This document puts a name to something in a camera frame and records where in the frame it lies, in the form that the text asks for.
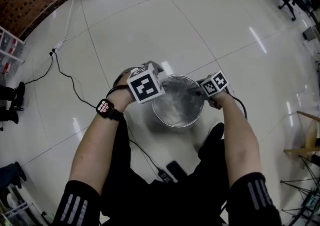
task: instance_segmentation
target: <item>watch face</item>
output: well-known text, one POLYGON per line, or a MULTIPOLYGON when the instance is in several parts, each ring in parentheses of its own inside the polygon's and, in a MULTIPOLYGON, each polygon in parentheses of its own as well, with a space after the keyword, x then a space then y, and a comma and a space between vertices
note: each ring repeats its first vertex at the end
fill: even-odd
POLYGON ((107 117, 112 109, 113 104, 108 102, 108 100, 101 100, 99 105, 96 107, 96 111, 103 117, 107 117))

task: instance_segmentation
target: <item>striped sleeve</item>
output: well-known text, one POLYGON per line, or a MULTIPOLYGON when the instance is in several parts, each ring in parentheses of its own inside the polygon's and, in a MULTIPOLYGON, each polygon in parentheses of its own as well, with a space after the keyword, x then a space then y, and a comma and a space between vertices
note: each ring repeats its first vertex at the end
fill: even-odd
POLYGON ((232 185, 226 208, 230 226, 282 225, 267 191, 266 179, 258 172, 247 174, 232 185))
POLYGON ((98 225, 99 217, 100 195, 83 182, 69 181, 56 211, 53 225, 98 225))

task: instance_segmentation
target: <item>black pants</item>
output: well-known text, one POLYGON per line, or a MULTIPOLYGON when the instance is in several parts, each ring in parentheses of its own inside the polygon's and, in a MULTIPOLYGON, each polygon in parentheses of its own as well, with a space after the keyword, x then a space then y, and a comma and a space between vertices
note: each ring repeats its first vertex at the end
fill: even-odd
POLYGON ((112 224, 124 216, 154 220, 165 214, 170 220, 193 216, 197 222, 208 223, 208 219, 219 217, 229 192, 225 143, 210 137, 212 150, 203 152, 200 164, 185 180, 178 183, 154 180, 148 184, 130 168, 131 149, 123 119, 117 129, 110 171, 101 195, 101 211, 111 218, 108 222, 112 224))
MULTIPOLYGON (((14 89, 0 85, 0 100, 14 100, 16 92, 14 89)), ((0 122, 9 121, 11 112, 6 110, 6 107, 0 108, 0 122)))

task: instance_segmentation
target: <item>cable plug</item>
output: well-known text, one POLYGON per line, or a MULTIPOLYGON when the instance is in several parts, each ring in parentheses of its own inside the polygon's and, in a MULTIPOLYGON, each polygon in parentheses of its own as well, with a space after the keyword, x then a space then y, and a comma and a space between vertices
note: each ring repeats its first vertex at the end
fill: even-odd
POLYGON ((64 45, 64 43, 62 41, 59 41, 56 46, 54 47, 54 49, 58 52, 62 46, 64 45))

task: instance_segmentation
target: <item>metal bucket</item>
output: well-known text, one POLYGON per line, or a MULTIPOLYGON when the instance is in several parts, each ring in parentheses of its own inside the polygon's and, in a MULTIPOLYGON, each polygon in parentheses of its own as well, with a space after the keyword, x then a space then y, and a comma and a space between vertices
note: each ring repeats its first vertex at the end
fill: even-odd
POLYGON ((170 75, 161 80, 165 94, 152 101, 157 118, 175 131, 184 131, 200 118, 205 100, 190 95, 187 89, 199 87, 193 79, 183 75, 170 75))

